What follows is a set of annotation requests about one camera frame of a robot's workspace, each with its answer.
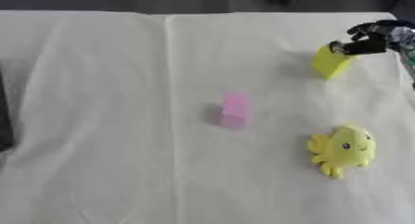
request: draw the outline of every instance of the yellow block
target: yellow block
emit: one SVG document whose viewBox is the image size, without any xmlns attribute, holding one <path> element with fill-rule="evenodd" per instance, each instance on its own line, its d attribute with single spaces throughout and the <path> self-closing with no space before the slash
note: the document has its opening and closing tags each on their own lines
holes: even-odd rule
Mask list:
<svg viewBox="0 0 415 224">
<path fill-rule="evenodd" d="M 349 65 L 353 56 L 332 53 L 328 45 L 320 48 L 312 60 L 312 67 L 320 73 L 325 80 L 344 71 Z"/>
</svg>

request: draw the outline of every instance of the plush toy face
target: plush toy face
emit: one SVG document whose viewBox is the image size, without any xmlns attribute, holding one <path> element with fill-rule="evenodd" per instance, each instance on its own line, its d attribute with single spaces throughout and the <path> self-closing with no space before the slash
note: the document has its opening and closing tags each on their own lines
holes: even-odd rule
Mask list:
<svg viewBox="0 0 415 224">
<path fill-rule="evenodd" d="M 362 128 L 344 125 L 339 127 L 327 144 L 325 154 L 339 167 L 357 166 L 374 159 L 375 141 Z"/>
</svg>

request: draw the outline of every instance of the pink cube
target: pink cube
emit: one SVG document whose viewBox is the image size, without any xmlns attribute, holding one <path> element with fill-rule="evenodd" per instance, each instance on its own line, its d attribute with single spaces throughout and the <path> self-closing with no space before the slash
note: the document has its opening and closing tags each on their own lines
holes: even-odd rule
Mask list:
<svg viewBox="0 0 415 224">
<path fill-rule="evenodd" d="M 241 129 L 246 122 L 247 100 L 239 93 L 228 93 L 220 117 L 220 125 L 229 129 Z"/>
</svg>

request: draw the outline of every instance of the table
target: table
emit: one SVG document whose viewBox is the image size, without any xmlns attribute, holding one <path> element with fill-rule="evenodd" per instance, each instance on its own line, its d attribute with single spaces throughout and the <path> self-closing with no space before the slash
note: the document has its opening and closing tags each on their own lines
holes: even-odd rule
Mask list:
<svg viewBox="0 0 415 224">
<path fill-rule="evenodd" d="M 0 61 L 19 144 L 2 223 L 413 223 L 415 111 L 397 55 L 323 81 L 313 53 L 385 13 L 147 16 L 2 12 Z M 222 97 L 246 128 L 217 125 Z M 376 159 L 322 176 L 306 140 L 346 122 Z"/>
</svg>

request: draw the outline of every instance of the floor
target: floor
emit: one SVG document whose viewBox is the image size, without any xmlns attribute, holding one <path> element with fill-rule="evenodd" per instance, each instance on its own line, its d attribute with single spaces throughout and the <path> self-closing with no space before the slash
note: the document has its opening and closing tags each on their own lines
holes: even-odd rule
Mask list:
<svg viewBox="0 0 415 224">
<path fill-rule="evenodd" d="M 149 14 L 274 11 L 392 11 L 415 20 L 415 0 L 391 9 L 391 0 L 302 0 L 285 6 L 267 0 L 0 0 L 0 9 L 109 10 Z"/>
</svg>

